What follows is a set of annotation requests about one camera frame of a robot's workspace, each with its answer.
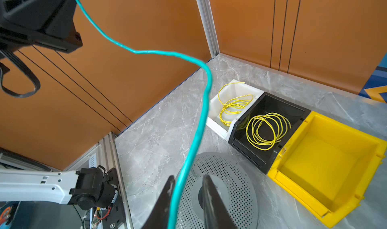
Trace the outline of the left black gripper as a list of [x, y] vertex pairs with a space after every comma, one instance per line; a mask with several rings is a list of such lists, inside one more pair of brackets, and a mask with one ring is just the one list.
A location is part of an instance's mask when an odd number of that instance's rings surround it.
[[71, 53], [82, 47], [75, 0], [1, 0], [1, 49], [37, 45]]

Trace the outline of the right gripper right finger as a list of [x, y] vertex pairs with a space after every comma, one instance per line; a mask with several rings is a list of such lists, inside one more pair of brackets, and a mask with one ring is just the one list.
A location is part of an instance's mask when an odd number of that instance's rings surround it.
[[206, 229], [236, 229], [209, 175], [203, 177], [202, 206]]

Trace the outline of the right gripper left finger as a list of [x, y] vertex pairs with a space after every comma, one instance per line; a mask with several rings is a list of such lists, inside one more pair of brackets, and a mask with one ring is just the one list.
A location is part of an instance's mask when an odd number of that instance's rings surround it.
[[142, 229], [166, 229], [168, 225], [171, 198], [175, 187], [175, 177], [169, 176], [156, 204]]

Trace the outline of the grey perforated cable spool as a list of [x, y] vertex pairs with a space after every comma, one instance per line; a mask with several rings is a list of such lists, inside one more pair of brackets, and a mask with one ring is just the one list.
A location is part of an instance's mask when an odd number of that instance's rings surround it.
[[233, 223], [239, 229], [256, 229], [258, 202], [246, 171], [231, 157], [217, 152], [196, 156], [181, 196], [177, 229], [203, 229], [202, 180], [209, 175]]

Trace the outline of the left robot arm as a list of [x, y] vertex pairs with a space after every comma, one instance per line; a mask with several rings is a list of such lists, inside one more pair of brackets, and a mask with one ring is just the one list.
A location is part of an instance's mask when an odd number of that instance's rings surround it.
[[[41, 87], [38, 77], [15, 55], [22, 47], [37, 45], [71, 53], [83, 43], [73, 17], [77, 0], [1, 0], [1, 58], [8, 59], [33, 85], [33, 90], [9, 96], [24, 99]], [[86, 168], [69, 172], [1, 170], [1, 201], [45, 201], [110, 209], [119, 197], [115, 169]]]

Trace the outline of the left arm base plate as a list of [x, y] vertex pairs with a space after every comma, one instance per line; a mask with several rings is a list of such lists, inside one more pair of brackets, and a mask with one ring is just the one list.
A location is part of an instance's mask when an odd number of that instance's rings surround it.
[[126, 215], [117, 169], [112, 168], [102, 177], [100, 197], [92, 211], [92, 229], [126, 228]]

